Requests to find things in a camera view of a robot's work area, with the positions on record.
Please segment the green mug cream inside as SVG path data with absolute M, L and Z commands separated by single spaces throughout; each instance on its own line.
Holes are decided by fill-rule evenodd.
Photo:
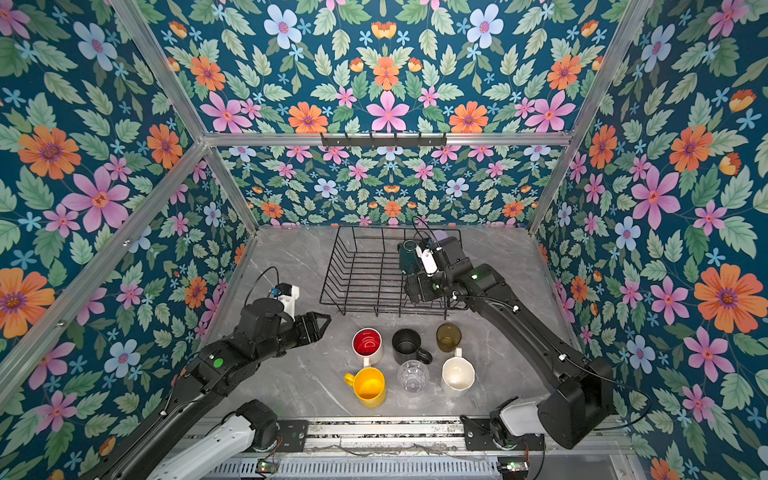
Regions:
M 423 270 L 419 251 L 417 240 L 406 240 L 398 245 L 399 266 L 404 275 L 418 275 Z

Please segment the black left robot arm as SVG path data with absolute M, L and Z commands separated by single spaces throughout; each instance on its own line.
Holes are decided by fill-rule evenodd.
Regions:
M 185 434 L 261 364 L 293 348 L 318 342 L 331 317 L 289 315 L 275 298 L 244 306 L 232 333 L 202 348 L 176 379 L 169 396 L 118 442 L 83 479 L 146 479 Z

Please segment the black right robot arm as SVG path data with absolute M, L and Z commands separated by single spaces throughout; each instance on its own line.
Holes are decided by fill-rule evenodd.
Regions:
M 497 442 L 506 435 L 546 434 L 572 449 L 611 414 L 614 375 L 609 363 L 588 359 L 557 336 L 495 268 L 473 265 L 456 238 L 409 239 L 397 251 L 412 302 L 444 298 L 465 304 L 495 326 L 547 386 L 548 396 L 510 403 L 492 414 Z

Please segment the white mug red inside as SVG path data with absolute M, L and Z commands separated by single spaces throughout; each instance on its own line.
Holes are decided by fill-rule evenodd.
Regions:
M 355 333 L 352 349 L 364 365 L 375 366 L 383 357 L 383 339 L 374 328 L 363 328 Z

